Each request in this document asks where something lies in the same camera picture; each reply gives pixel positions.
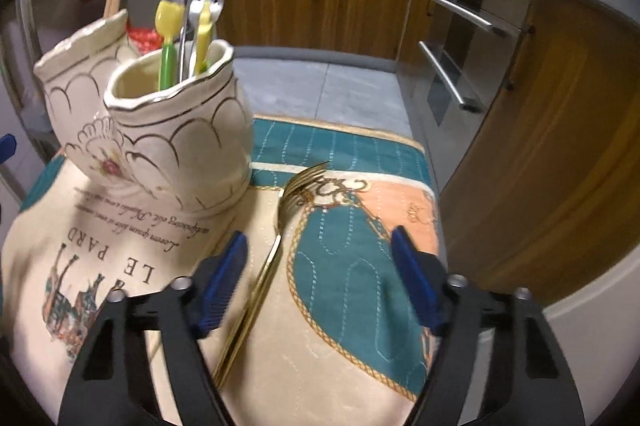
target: green handle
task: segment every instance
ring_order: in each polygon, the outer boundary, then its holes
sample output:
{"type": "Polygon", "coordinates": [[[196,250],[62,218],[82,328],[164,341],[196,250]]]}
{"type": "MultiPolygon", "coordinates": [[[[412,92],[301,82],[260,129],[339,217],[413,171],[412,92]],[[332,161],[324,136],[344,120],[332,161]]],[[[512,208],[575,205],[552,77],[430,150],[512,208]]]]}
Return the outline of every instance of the green handle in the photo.
{"type": "Polygon", "coordinates": [[[174,44],[162,45],[162,58],[158,75],[158,90],[163,91],[175,85],[175,64],[178,61],[174,44]]]}

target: screw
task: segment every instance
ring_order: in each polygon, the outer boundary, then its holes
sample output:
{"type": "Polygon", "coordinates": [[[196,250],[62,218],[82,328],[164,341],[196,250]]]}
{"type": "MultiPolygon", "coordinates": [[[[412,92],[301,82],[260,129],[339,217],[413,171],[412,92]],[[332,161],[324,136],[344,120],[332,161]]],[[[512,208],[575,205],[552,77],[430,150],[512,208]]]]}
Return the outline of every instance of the screw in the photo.
{"type": "Polygon", "coordinates": [[[530,300],[532,298],[531,291],[526,287],[518,287],[513,294],[518,300],[530,300]]]}
{"type": "Polygon", "coordinates": [[[171,282],[171,289],[174,291],[182,291],[183,289],[188,289],[191,287],[193,281],[189,276],[178,276],[178,278],[174,278],[171,282]]]}
{"type": "Polygon", "coordinates": [[[447,282],[452,287],[466,287],[466,278],[462,275],[450,275],[447,282]]]}
{"type": "Polygon", "coordinates": [[[111,303],[117,303],[119,301],[124,300],[127,297],[127,293],[122,289],[114,289],[113,291],[109,291],[107,295],[107,301],[111,303]]]}

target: tile floor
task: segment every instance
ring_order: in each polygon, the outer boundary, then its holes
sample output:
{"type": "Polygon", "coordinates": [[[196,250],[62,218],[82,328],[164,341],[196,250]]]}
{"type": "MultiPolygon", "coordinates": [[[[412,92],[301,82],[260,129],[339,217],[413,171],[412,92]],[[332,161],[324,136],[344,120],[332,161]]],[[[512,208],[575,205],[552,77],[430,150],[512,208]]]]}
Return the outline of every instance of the tile floor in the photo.
{"type": "Polygon", "coordinates": [[[322,119],[411,137],[393,73],[316,62],[237,58],[254,113],[322,119]]]}

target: tablecloth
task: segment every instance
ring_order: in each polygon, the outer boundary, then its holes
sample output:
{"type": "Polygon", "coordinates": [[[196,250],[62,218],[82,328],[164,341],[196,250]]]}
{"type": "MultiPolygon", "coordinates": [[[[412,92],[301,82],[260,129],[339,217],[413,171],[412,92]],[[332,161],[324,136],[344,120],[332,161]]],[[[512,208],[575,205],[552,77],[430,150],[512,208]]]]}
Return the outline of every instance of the tablecloth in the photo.
{"type": "MultiPolygon", "coordinates": [[[[424,153],[406,138],[282,117],[256,117],[252,183],[242,200],[194,221],[147,198],[115,199],[64,157],[23,203],[1,257],[2,328],[12,358],[52,419],[101,301],[162,289],[216,254],[235,229],[249,260],[222,327],[200,343],[214,368],[274,239],[280,187],[328,161],[290,219],[283,258],[222,395],[239,426],[402,424],[433,354],[389,252],[404,225],[438,253],[424,153]]],[[[158,333],[148,334],[165,419],[180,424],[158,333]]]]}

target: ceramic jar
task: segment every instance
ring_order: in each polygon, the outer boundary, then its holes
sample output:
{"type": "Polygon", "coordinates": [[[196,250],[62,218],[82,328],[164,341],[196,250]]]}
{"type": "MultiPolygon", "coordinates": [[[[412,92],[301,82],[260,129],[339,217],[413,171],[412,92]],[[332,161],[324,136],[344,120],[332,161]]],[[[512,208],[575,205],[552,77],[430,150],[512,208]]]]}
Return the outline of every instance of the ceramic jar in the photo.
{"type": "Polygon", "coordinates": [[[158,92],[160,58],[158,50],[121,67],[104,93],[127,169],[152,197],[182,212],[221,212],[248,187],[254,141],[234,50],[213,41],[206,72],[158,92]]]}
{"type": "Polygon", "coordinates": [[[113,72],[139,56],[129,43],[126,23],[127,12],[122,10],[85,26],[33,68],[66,156],[87,177],[116,194],[139,190],[123,161],[124,138],[102,102],[113,72]]]}

